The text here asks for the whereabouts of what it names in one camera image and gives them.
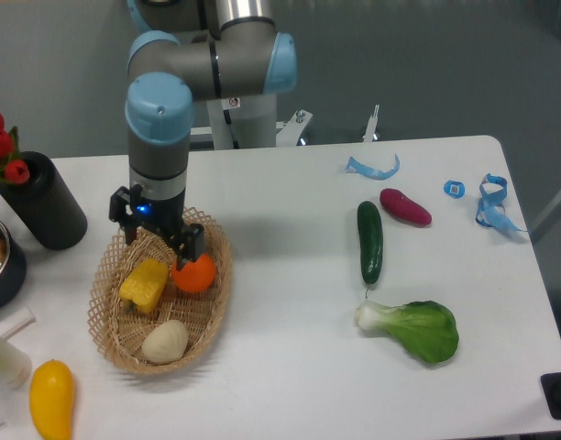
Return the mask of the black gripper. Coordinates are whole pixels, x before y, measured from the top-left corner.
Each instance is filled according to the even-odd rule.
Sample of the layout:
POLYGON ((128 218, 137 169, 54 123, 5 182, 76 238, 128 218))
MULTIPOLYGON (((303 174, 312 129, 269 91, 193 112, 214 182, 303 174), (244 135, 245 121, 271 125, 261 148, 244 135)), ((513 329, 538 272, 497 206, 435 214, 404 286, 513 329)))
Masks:
POLYGON ((139 228, 160 237, 175 252, 175 269, 182 270, 206 250, 204 227, 183 221, 184 196, 182 190, 170 199, 154 200, 142 196, 139 184, 121 186, 110 197, 109 219, 119 224, 127 244, 137 239, 139 228))

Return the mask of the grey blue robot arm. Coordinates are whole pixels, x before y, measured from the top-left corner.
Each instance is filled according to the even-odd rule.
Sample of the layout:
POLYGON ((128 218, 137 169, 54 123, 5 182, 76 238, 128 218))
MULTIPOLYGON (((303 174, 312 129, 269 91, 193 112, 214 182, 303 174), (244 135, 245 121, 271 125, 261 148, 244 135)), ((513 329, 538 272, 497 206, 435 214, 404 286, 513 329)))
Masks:
POLYGON ((129 183, 109 217, 126 241, 160 237, 179 267, 205 250, 204 230, 183 218, 194 107, 210 108, 218 149, 272 147, 276 98, 297 83, 291 35, 268 1, 131 1, 140 28, 127 62, 129 183))

